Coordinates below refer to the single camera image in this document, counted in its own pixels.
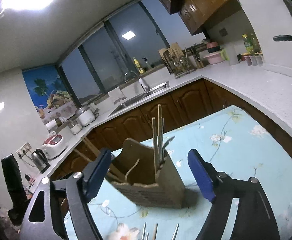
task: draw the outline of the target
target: rice cooker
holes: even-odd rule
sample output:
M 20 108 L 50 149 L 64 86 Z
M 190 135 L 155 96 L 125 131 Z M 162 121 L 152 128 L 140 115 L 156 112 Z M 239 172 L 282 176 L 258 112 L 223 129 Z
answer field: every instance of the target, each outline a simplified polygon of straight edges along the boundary
M 60 155 L 67 147 L 64 138 L 60 134 L 55 134 L 47 138 L 41 146 L 47 158 L 51 159 Z
M 96 119 L 95 115 L 87 105 L 79 108 L 75 115 L 79 119 L 82 126 L 87 126 Z

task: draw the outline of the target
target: floral tablecloth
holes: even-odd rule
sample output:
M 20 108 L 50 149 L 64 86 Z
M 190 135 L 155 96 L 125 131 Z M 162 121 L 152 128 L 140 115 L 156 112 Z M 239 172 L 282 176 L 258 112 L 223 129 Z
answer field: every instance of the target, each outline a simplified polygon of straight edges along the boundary
M 292 235 L 292 159 L 245 111 L 230 106 L 165 133 L 164 141 L 172 136 L 176 138 L 166 149 L 186 187 L 185 207 L 172 210 L 136 206 L 104 180 L 97 197 L 88 204 L 104 239 L 140 239 L 145 222 L 150 236 L 158 223 L 160 240 L 171 239 L 177 223 L 177 240 L 197 237 L 211 204 L 201 195 L 188 167 L 190 149 L 196 149 L 217 171 L 224 171 L 233 179 L 257 177 L 273 209 L 281 240 Z M 143 144 L 152 146 L 152 139 Z M 238 199 L 233 199 L 222 239 L 230 238 L 237 207 Z M 64 222 L 69 239 L 76 240 L 69 213 Z

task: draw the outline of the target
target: spice jar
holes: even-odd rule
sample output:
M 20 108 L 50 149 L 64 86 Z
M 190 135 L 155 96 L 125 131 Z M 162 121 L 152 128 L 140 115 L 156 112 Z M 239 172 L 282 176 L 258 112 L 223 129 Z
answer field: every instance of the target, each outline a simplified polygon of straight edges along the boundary
M 82 129 L 82 126 L 77 122 L 76 119 L 70 121 L 68 127 L 70 128 L 73 134 L 78 134 Z

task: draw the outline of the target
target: stainless steel sink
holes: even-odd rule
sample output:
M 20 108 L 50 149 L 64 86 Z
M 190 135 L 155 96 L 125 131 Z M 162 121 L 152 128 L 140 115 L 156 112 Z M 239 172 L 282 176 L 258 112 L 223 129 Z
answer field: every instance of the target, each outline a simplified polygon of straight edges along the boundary
M 139 100 L 144 99 L 147 96 L 150 96 L 150 95 L 152 95 L 154 93 L 157 93 L 157 92 L 159 92 L 159 91 L 161 91 L 161 90 L 163 90 L 165 88 L 168 88 L 168 87 L 169 87 L 169 81 L 167 81 L 165 83 L 162 83 L 162 84 L 160 84 L 158 86 L 155 86 L 154 88 L 152 88 L 148 92 L 145 92 L 145 93 L 139 94 L 139 95 L 137 95 L 137 96 L 135 96 L 133 98 L 130 98 L 127 101 L 121 103 L 119 106 L 117 106 L 116 109 L 114 111 L 112 111 L 109 116 L 111 116 L 112 114 L 114 114 L 114 113 L 116 113 L 116 112 L 118 112 L 118 111 L 120 111 L 120 110 L 122 110 L 122 109 L 124 109 L 124 108 L 126 108 L 128 106 L 131 106 L 132 104 L 138 102 Z

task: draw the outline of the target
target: electric kettle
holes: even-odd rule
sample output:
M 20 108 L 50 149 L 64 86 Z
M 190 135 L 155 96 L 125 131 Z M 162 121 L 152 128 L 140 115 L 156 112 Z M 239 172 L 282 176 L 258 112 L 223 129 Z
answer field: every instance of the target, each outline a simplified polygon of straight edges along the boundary
M 31 159 L 41 173 L 44 173 L 50 167 L 47 157 L 41 149 L 36 149 L 31 154 Z

